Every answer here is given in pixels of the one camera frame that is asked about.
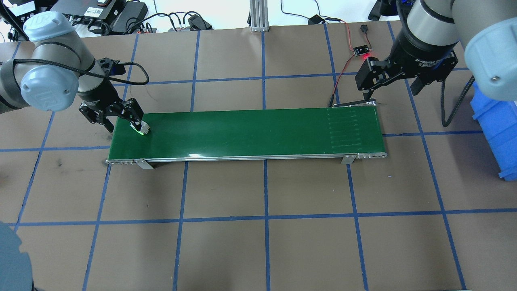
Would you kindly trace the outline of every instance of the small white object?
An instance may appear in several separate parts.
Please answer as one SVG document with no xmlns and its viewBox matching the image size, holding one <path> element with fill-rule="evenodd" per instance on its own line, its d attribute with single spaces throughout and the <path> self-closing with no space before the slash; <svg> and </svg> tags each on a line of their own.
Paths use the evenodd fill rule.
<svg viewBox="0 0 517 291">
<path fill-rule="evenodd" d="M 136 130 L 136 128 L 134 128 L 134 126 L 131 124 L 131 127 L 136 130 L 136 132 L 138 132 L 139 134 L 141 135 L 145 135 L 149 132 L 149 129 L 150 129 L 150 126 L 149 124 L 147 124 L 145 121 L 141 121 L 142 122 L 142 128 L 140 128 L 140 130 Z"/>
<path fill-rule="evenodd" d="M 88 7 L 86 12 L 84 13 L 84 16 L 89 17 L 99 17 L 100 14 L 104 11 L 104 8 L 97 8 L 97 7 Z"/>
</svg>

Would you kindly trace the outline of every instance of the green conveyor belt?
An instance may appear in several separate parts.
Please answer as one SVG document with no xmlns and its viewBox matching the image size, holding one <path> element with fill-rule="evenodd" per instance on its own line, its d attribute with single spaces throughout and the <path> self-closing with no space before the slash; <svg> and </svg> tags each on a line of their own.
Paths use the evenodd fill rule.
<svg viewBox="0 0 517 291">
<path fill-rule="evenodd" d="M 143 120 L 151 128 L 145 136 L 117 121 L 108 163 L 385 152 L 375 106 L 147 113 Z"/>
</svg>

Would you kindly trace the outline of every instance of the power cord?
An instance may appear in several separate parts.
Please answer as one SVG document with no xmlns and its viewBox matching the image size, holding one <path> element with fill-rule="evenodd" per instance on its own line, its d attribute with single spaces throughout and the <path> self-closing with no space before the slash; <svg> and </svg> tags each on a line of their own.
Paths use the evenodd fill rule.
<svg viewBox="0 0 517 291">
<path fill-rule="evenodd" d="M 345 73 L 346 71 L 346 68 L 348 68 L 348 66 L 350 65 L 350 62 L 352 61 L 352 59 L 356 57 L 356 55 L 352 55 L 348 61 L 346 61 L 345 63 L 345 66 L 343 67 L 343 70 L 341 71 L 341 74 L 339 74 L 339 77 L 336 81 L 336 84 L 334 85 L 334 90 L 332 91 L 332 94 L 330 95 L 330 101 L 328 102 L 328 107 L 332 107 L 332 105 L 334 104 L 334 96 L 336 95 L 336 90 L 338 89 L 338 84 L 339 84 L 339 80 L 341 80 L 341 76 L 343 76 L 343 74 Z"/>
<path fill-rule="evenodd" d="M 296 14 L 296 13 L 289 13 L 289 12 L 285 12 L 284 11 L 284 5 L 283 5 L 283 1 L 280 0 L 280 11 L 282 11 L 283 14 L 287 14 L 287 15 L 293 15 L 293 16 L 299 16 L 299 17 L 303 17 L 305 19 L 309 19 L 307 16 L 303 16 L 303 15 L 300 15 L 300 14 Z"/>
<path fill-rule="evenodd" d="M 443 127 L 447 127 L 447 126 L 449 126 L 451 124 L 452 119 L 454 118 L 454 116 L 458 112 L 458 109 L 460 108 L 461 103 L 465 99 L 465 95 L 467 95 L 468 90 L 470 89 L 470 87 L 472 87 L 472 84 L 474 83 L 475 80 L 476 79 L 474 78 L 474 76 L 472 76 L 468 80 L 468 82 L 465 84 L 465 87 L 463 87 L 463 90 L 461 91 L 460 98 L 458 99 L 458 101 L 456 101 L 456 104 L 455 104 L 455 106 L 454 106 L 454 108 L 453 108 L 453 110 L 452 110 L 452 112 L 449 115 L 449 118 L 447 120 L 445 120 L 445 105 L 444 105 L 444 99 L 445 99 L 445 80 L 442 82 L 442 93 L 441 93 L 441 96 L 440 96 L 440 109 L 442 111 L 442 126 Z"/>
<path fill-rule="evenodd" d="M 61 67 L 61 68 L 64 68 L 64 69 L 67 69 L 67 70 L 70 70 L 70 71 L 78 72 L 81 75 L 88 75 L 88 76 L 92 76 L 92 77 L 96 77 L 96 78 L 100 78 L 100 79 L 104 79 L 104 80 L 110 80 L 110 81 L 115 81 L 115 82 L 119 82 L 119 83 L 123 83 L 123 84 L 129 84 L 129 85 L 146 85 L 147 83 L 149 83 L 149 74 L 147 74 L 147 72 L 144 69 L 144 67 L 142 67 L 140 64 L 135 63 L 135 62 L 118 63 L 118 64 L 122 65 L 122 66 L 130 66 L 130 65 L 137 66 L 144 73 L 144 75 L 145 75 L 145 82 L 133 82 L 133 81 L 128 81 L 128 80 L 113 78 L 113 77 L 110 77 L 108 75 L 96 74 L 96 73 L 92 73 L 92 72 L 89 72 L 89 71 L 77 69 L 77 68 L 74 68 L 74 67 L 71 67 L 71 66 L 68 66 L 68 65 L 65 65 L 65 64 L 61 64 L 61 63 L 57 63 L 57 62 L 52 62 L 52 61 L 48 61 L 48 60 L 42 60 L 42 59 L 13 59 L 13 66 L 16 66 L 17 64 L 24 64 L 24 63 L 38 63 L 38 64 L 53 65 L 53 66 Z"/>
</svg>

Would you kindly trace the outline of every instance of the black cable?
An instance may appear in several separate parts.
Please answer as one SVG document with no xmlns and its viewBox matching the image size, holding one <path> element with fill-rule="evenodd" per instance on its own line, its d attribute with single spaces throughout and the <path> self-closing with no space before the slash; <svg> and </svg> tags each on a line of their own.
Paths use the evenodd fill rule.
<svg viewBox="0 0 517 291">
<path fill-rule="evenodd" d="M 191 15 L 192 13 L 197 14 L 199 17 L 201 17 L 201 19 L 204 20 L 204 18 L 201 16 L 201 14 L 197 13 L 196 11 L 180 12 L 180 13 L 185 13 L 185 15 L 183 15 L 183 24 L 185 24 L 185 17 L 187 17 L 187 15 Z"/>
<path fill-rule="evenodd" d="M 149 83 L 149 75 L 147 74 L 146 70 L 140 64 L 135 63 L 135 62 L 118 63 L 118 64 L 122 65 L 122 66 L 130 66 L 130 65 L 137 66 L 144 73 L 144 75 L 145 75 L 145 82 L 133 82 L 133 81 L 123 80 L 123 79 L 117 79 L 117 78 L 110 77 L 108 75 L 106 75 L 106 76 L 105 75 L 100 75 L 100 74 L 88 72 L 88 71 L 85 71 L 85 70 L 77 69 L 77 68 L 74 68 L 74 67 L 70 67 L 70 66 L 67 66 L 65 64 L 61 64 L 61 63 L 57 63 L 57 62 L 52 62 L 52 61 L 47 61 L 47 60 L 41 60 L 41 59 L 13 59 L 13 65 L 14 66 L 16 66 L 16 64 L 23 64 L 23 63 L 38 63 L 38 64 L 53 65 L 53 66 L 61 67 L 61 68 L 64 68 L 64 69 L 67 69 L 67 70 L 70 70 L 70 71 L 78 72 L 79 74 L 82 74 L 82 75 L 88 75 L 88 76 L 92 76 L 92 77 L 96 77 L 96 78 L 100 78 L 100 79 L 104 79 L 104 80 L 110 80 L 110 81 L 115 81 L 115 82 L 129 84 L 129 85 L 146 85 L 147 83 Z"/>
<path fill-rule="evenodd" d="M 101 23 L 100 28 L 102 29 L 102 35 L 109 35 L 111 33 L 111 27 L 105 22 Z"/>
<path fill-rule="evenodd" d="M 176 16 L 176 18 L 178 19 L 178 23 L 179 23 L 179 25 L 181 26 L 181 19 L 179 18 L 179 16 L 178 16 L 178 14 L 177 14 L 177 13 L 181 13 L 181 12 L 171 12 L 171 13 L 169 13 L 169 16 L 170 16 L 170 15 L 175 15 L 175 16 Z"/>
<path fill-rule="evenodd" d="M 90 23 L 88 24 L 88 26 L 86 27 L 86 29 L 93 33 L 93 30 L 91 30 L 90 28 L 94 25 L 94 22 L 97 20 L 97 18 L 92 18 L 92 20 L 90 20 Z"/>
<path fill-rule="evenodd" d="M 463 90 L 461 91 L 460 98 L 456 102 L 454 109 L 452 110 L 451 114 L 449 115 L 449 118 L 445 120 L 445 105 L 444 105 L 444 99 L 445 99 L 445 80 L 442 82 L 442 94 L 440 96 L 440 108 L 442 110 L 442 126 L 447 127 L 451 123 L 452 119 L 458 112 L 458 109 L 460 108 L 461 103 L 465 99 L 465 95 L 467 95 L 468 90 L 470 87 L 472 87 L 472 84 L 474 83 L 476 79 L 474 76 L 472 76 L 468 82 L 465 84 L 465 87 L 463 87 Z"/>
<path fill-rule="evenodd" d="M 283 14 L 287 14 L 287 15 L 293 15 L 293 16 L 300 16 L 300 17 L 303 17 L 305 19 L 310 19 L 308 18 L 307 16 L 303 16 L 303 15 L 300 15 L 300 14 L 295 14 L 295 13 L 289 13 L 289 12 L 285 12 L 284 11 L 284 7 L 283 7 L 283 1 L 280 0 L 280 11 L 282 11 Z"/>
<path fill-rule="evenodd" d="M 171 15 L 172 15 L 172 14 L 161 13 L 161 12 L 160 12 L 160 13 L 153 14 L 153 15 L 151 15 L 151 16 L 149 16 L 149 17 L 146 17 L 146 18 L 144 18 L 143 20 L 140 20 L 139 22 L 135 23 L 132 27 L 130 27 L 129 29 L 127 29 L 123 34 L 128 34 L 128 33 L 130 33 L 130 32 L 133 30 L 133 28 L 134 28 L 135 26 L 140 26 L 140 24 L 142 24 L 144 21 L 147 21 L 147 20 L 149 20 L 149 19 L 151 19 L 151 18 L 153 18 L 153 17 L 155 17 L 155 16 L 161 16 L 161 17 L 165 17 L 165 16 L 167 16 L 167 17 L 169 18 L 169 20 L 171 21 L 172 28 L 174 28 L 174 31 L 178 31 L 178 30 L 176 29 L 176 26 L 174 25 L 174 21 L 172 21 Z"/>
<path fill-rule="evenodd" d="M 156 13 L 158 13 L 158 9 L 156 9 L 156 1 L 155 1 L 155 0 L 153 0 L 153 4 L 155 5 L 155 11 L 156 11 Z"/>
<path fill-rule="evenodd" d="M 153 33 L 153 27 L 149 22 L 145 24 L 145 29 L 147 30 L 147 33 Z"/>
<path fill-rule="evenodd" d="M 343 21 L 343 20 L 341 20 L 339 18 L 328 17 L 328 16 L 323 16 L 323 15 L 320 15 L 320 17 L 325 17 L 323 20 L 326 20 L 326 21 L 336 21 L 336 22 L 342 22 Z"/>
<path fill-rule="evenodd" d="M 314 0 L 314 2 L 316 2 L 316 6 L 318 7 L 318 15 L 321 16 L 321 12 L 320 12 L 320 5 L 318 4 L 318 1 L 317 0 Z"/>
</svg>

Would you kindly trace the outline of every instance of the blue tape line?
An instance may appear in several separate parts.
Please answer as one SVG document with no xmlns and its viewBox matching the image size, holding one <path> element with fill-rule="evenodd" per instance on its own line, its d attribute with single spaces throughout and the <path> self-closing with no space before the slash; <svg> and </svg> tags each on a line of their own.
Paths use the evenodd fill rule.
<svg viewBox="0 0 517 291">
<path fill-rule="evenodd" d="M 183 188 L 181 189 L 181 206 L 179 209 L 179 221 L 178 221 L 178 240 L 176 241 L 176 257 L 174 259 L 174 275 L 172 281 L 172 290 L 178 290 L 178 274 L 179 274 L 179 254 L 181 250 L 181 233 L 183 232 L 183 216 L 185 215 L 185 197 L 187 193 L 187 175 L 189 171 L 189 162 L 185 162 L 185 169 L 183 170 Z"/>
<path fill-rule="evenodd" d="M 134 39 L 134 45 L 133 45 L 133 54 L 131 55 L 131 62 L 134 62 L 134 56 L 136 55 L 136 46 L 138 45 L 138 37 L 140 36 L 140 34 L 136 34 L 136 37 Z M 133 71 L 133 66 L 129 66 L 129 70 L 128 70 L 128 77 L 126 80 L 129 81 L 129 79 L 131 78 L 131 72 Z"/>
<path fill-rule="evenodd" d="M 124 100 L 124 101 L 126 101 L 126 96 L 128 94 L 128 87 L 129 87 L 128 84 L 124 84 L 124 93 L 122 93 L 122 100 Z"/>
<path fill-rule="evenodd" d="M 352 169 L 350 165 L 346 165 L 346 172 L 348 174 L 348 186 L 350 187 L 350 198 L 352 200 L 352 210 L 354 212 L 354 224 L 357 236 L 357 249 L 359 251 L 359 261 L 361 262 L 362 283 L 364 285 L 365 291 L 369 291 L 368 278 L 366 276 L 366 265 L 364 263 L 364 252 L 362 249 L 361 229 L 359 227 L 359 215 L 357 213 L 357 204 L 355 200 L 354 181 L 352 179 Z"/>
<path fill-rule="evenodd" d="M 284 75 L 284 76 L 265 76 L 266 79 L 290 79 L 290 78 L 312 78 L 312 77 L 329 77 L 335 76 L 332 73 L 326 74 L 305 74 L 305 75 Z"/>
<path fill-rule="evenodd" d="M 463 278 L 463 272 L 461 270 L 460 261 L 458 259 L 458 254 L 456 252 L 456 247 L 454 245 L 454 239 L 452 238 L 452 232 L 451 232 L 451 229 L 449 226 L 449 220 L 447 219 L 447 213 L 445 212 L 445 206 L 444 206 L 444 202 L 442 200 L 442 194 L 440 193 L 440 189 L 438 186 L 438 180 L 436 178 L 436 173 L 434 171 L 433 162 L 431 161 L 431 154 L 429 153 L 427 141 L 425 140 L 425 134 L 423 133 L 422 124 L 420 123 L 420 117 L 418 115 L 418 110 L 415 105 L 415 100 L 413 99 L 413 95 L 411 93 L 411 88 L 409 87 L 409 82 L 407 81 L 407 79 L 404 80 L 404 82 L 406 84 L 406 89 L 407 89 L 407 93 L 409 95 L 409 100 L 411 101 L 411 106 L 413 108 L 413 112 L 415 113 L 415 119 L 417 120 L 418 130 L 420 131 L 420 134 L 421 134 L 422 144 L 423 144 L 423 148 L 425 150 L 425 156 L 426 156 L 427 162 L 429 164 L 429 169 L 431 171 L 431 177 L 433 178 L 434 188 L 436 189 L 436 196 L 438 198 L 438 204 L 440 205 L 442 217 L 444 219 L 444 225 L 445 225 L 445 230 L 447 231 L 447 237 L 449 238 L 449 244 L 450 244 L 451 251 L 452 251 L 452 257 L 454 258 L 454 263 L 456 264 L 456 270 L 458 272 L 458 277 L 460 279 L 461 286 L 464 290 L 466 290 L 465 279 Z"/>
<path fill-rule="evenodd" d="M 18 49 L 20 48 L 20 45 L 21 45 L 21 41 L 18 41 L 18 44 L 16 45 L 16 48 L 14 49 L 14 53 L 12 53 L 12 59 L 16 56 L 16 54 L 18 53 Z"/>
<path fill-rule="evenodd" d="M 266 109 L 266 40 L 264 32 L 261 32 L 262 49 L 262 109 Z"/>
<path fill-rule="evenodd" d="M 197 57 L 199 55 L 199 38 L 201 31 L 197 31 L 197 40 L 195 43 L 195 57 L 194 57 L 194 74 L 192 76 L 192 96 L 190 97 L 190 112 L 194 111 L 194 97 L 195 97 L 195 83 L 197 82 Z"/>
<path fill-rule="evenodd" d="M 383 217 L 383 216 L 415 216 L 415 215 L 439 215 L 442 212 L 436 211 L 403 211 L 403 212 L 368 212 L 358 213 L 359 217 Z"/>
<path fill-rule="evenodd" d="M 37 152 L 41 150 L 41 148 L 28 148 L 28 149 L 0 149 L 0 153 L 9 153 L 9 152 Z"/>
<path fill-rule="evenodd" d="M 90 276 L 90 270 L 92 268 L 92 260 L 94 258 L 95 245 L 97 244 L 97 235 L 99 234 L 99 222 L 102 216 L 102 209 L 104 208 L 104 200 L 106 198 L 106 190 L 108 189 L 108 181 L 110 179 L 111 165 L 108 165 L 106 169 L 106 176 L 104 178 L 104 186 L 102 187 L 102 194 L 100 196 L 99 211 L 97 212 L 97 220 L 95 221 L 94 236 L 92 238 L 92 247 L 90 248 L 90 254 L 88 256 L 88 264 L 86 265 L 86 272 L 84 274 L 83 291 L 86 291 L 88 286 L 88 278 Z"/>
<path fill-rule="evenodd" d="M 183 218 L 183 222 L 264 220 L 263 215 Z"/>
<path fill-rule="evenodd" d="M 460 209 L 446 210 L 447 214 L 476 214 L 476 213 L 508 213 L 517 212 L 517 208 L 494 208 L 494 209 Z M 416 215 L 440 215 L 440 210 L 435 211 L 402 211 L 402 212 L 365 212 L 365 213 L 325 213 L 325 214 L 286 214 L 268 215 L 268 220 L 287 220 L 287 219 L 326 219 L 326 218 L 351 218 L 351 217 L 384 217 L 384 216 L 416 216 Z M 264 215 L 253 216 L 226 216 L 226 217 L 196 217 L 183 218 L 183 222 L 209 222 L 209 221 L 249 221 L 264 220 Z M 153 224 L 153 223 L 178 223 L 179 219 L 150 219 L 150 220 L 107 220 L 99 221 L 99 225 L 117 224 Z M 96 221 L 58 221 L 58 222 L 20 222 L 20 226 L 56 226 L 56 225 L 95 225 Z"/>
<path fill-rule="evenodd" d="M 142 219 L 142 220 L 104 220 L 99 221 L 100 225 L 114 224 L 153 224 L 153 223 L 176 223 L 179 219 Z"/>
<path fill-rule="evenodd" d="M 455 131 L 455 132 L 427 132 L 423 133 L 426 136 L 433 135 L 467 135 L 467 134 L 482 134 L 482 130 L 463 130 L 463 131 Z"/>
<path fill-rule="evenodd" d="M 328 55 L 330 56 L 330 67 L 332 68 L 332 79 L 334 80 L 334 86 L 336 86 L 336 68 L 334 66 L 334 56 L 332 55 L 332 47 L 330 46 L 330 37 L 328 36 L 327 24 L 323 23 L 323 29 L 325 29 L 325 38 L 327 39 Z M 336 103 L 339 101 L 339 90 L 336 88 Z"/>
<path fill-rule="evenodd" d="M 267 160 L 264 160 L 264 230 L 266 245 L 266 290 L 271 291 L 271 264 L 269 260 L 269 190 L 267 178 Z"/>
<path fill-rule="evenodd" d="M 390 21 L 386 21 L 388 23 L 388 29 L 389 29 L 389 34 L 391 35 L 391 40 L 393 42 L 395 42 L 395 34 L 393 34 L 393 28 L 391 28 L 391 22 Z"/>
<path fill-rule="evenodd" d="M 31 179 L 29 180 L 29 184 L 27 185 L 27 191 L 25 191 L 25 196 L 23 197 L 22 208 L 18 213 L 18 219 L 16 221 L 16 226 L 14 227 L 14 232 L 17 232 L 18 228 L 20 227 L 23 212 L 25 211 L 25 206 L 27 205 L 29 194 L 31 193 L 32 184 L 34 183 L 34 177 L 36 176 L 36 171 L 38 170 L 39 161 L 41 160 L 41 154 L 43 153 L 42 148 L 45 147 L 45 143 L 47 142 L 47 138 L 49 137 L 50 127 L 52 126 L 52 122 L 54 121 L 54 116 L 55 112 L 52 112 L 52 114 L 50 115 L 49 124 L 47 125 L 47 130 L 45 131 L 45 136 L 43 137 L 43 141 L 41 142 L 41 148 L 38 153 L 38 158 L 36 159 L 36 163 L 34 164 L 34 170 L 31 175 Z"/>
<path fill-rule="evenodd" d="M 445 212 L 447 214 L 505 213 L 505 212 L 517 212 L 517 208 L 464 209 L 464 210 L 446 210 Z"/>
<path fill-rule="evenodd" d="M 95 225 L 95 221 L 20 222 L 20 226 Z"/>
<path fill-rule="evenodd" d="M 269 220 L 278 219 L 324 219 L 324 218 L 343 218 L 354 217 L 353 213 L 325 213 L 325 214 L 285 214 L 285 215 L 270 215 Z"/>
</svg>

